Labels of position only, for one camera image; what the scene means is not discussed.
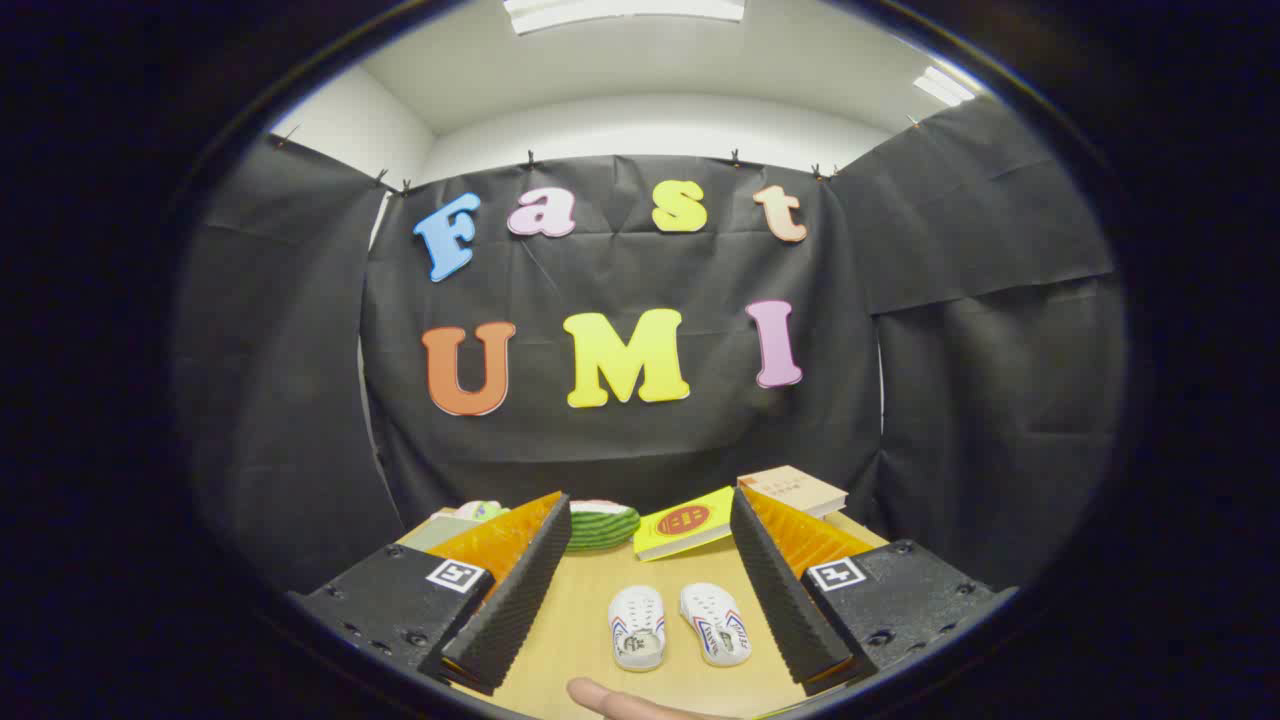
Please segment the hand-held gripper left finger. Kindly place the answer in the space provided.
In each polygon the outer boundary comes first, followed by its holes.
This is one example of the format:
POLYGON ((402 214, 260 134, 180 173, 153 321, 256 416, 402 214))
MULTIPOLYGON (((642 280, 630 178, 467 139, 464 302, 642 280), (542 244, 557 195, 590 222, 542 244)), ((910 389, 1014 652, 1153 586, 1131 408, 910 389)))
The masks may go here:
POLYGON ((539 614, 571 537, 553 492, 429 550, 388 544, 291 601, 384 667, 490 694, 539 614))

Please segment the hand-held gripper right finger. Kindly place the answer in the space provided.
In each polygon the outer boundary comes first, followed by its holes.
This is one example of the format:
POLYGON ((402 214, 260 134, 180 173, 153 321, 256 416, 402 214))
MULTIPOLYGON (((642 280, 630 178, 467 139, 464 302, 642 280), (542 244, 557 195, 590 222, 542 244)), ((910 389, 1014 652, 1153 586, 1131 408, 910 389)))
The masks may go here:
POLYGON ((733 538, 791 678, 806 694, 924 657, 1000 609, 995 591, 924 546, 873 546, 740 487, 733 538))

